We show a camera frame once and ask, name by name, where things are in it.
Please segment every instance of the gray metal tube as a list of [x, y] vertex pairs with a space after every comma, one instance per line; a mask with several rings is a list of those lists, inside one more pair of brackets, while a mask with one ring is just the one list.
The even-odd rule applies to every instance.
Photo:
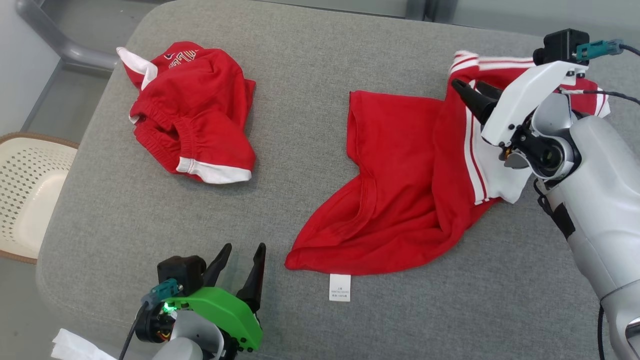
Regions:
[[118, 56], [84, 47], [66, 37], [33, 0], [16, 0], [16, 12], [68, 64], [112, 72]]

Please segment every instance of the printed lettering on clothing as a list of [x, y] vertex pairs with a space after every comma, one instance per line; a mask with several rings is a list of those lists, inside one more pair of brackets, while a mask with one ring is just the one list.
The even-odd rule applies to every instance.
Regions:
[[169, 68], [172, 68], [176, 65], [180, 65], [183, 61], [185, 62], [189, 62], [192, 61], [196, 58], [196, 52], [198, 50], [185, 50], [185, 51], [181, 51], [179, 53], [177, 53], [175, 55], [175, 59], [171, 62], [171, 64], [169, 64]]

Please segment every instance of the gray table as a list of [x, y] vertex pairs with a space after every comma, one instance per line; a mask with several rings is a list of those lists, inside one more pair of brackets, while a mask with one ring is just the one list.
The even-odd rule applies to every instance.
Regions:
[[[351, 302], [328, 302], [328, 275], [284, 258], [312, 212], [357, 174], [345, 153], [348, 93], [443, 98], [453, 53], [528, 56], [541, 39], [280, 4], [185, 0], [152, 11], [128, 48], [220, 47], [257, 82], [246, 132], [249, 183], [210, 186], [165, 172], [134, 139], [137, 96], [121, 65], [80, 145], [40, 253], [37, 282], [68, 328], [120, 346], [156, 263], [234, 251], [219, 284], [237, 291], [261, 241], [267, 264], [261, 350], [241, 359], [595, 359], [597, 299], [528, 186], [494, 206], [427, 266], [357, 277]], [[589, 77], [637, 93], [637, 59], [593, 62]], [[632, 104], [612, 123], [638, 151]], [[134, 350], [153, 353], [136, 340]]]

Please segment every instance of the red garment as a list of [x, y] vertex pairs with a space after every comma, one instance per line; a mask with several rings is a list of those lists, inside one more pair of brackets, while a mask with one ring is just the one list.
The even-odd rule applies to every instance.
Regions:
[[[450, 83], [504, 88], [531, 66], [530, 58], [458, 52], [445, 101], [351, 93], [347, 155], [360, 174], [311, 216], [285, 266], [350, 275], [421, 266], [453, 247], [498, 197], [516, 201], [531, 171], [503, 166]], [[568, 88], [597, 86], [579, 79]], [[608, 112], [602, 96], [576, 95], [572, 105]]]
[[251, 179], [244, 124], [255, 82], [227, 53], [177, 42], [151, 62], [123, 47], [118, 54], [141, 90], [134, 134], [167, 171], [214, 184]]

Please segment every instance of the teal cable connector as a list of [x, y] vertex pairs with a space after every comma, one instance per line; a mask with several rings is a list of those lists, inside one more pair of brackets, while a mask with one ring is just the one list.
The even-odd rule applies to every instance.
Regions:
[[625, 42], [620, 39], [614, 39], [578, 45], [575, 52], [575, 59], [578, 61], [587, 61], [605, 55], [618, 55], [622, 53], [623, 49], [620, 49], [620, 45], [624, 43]]

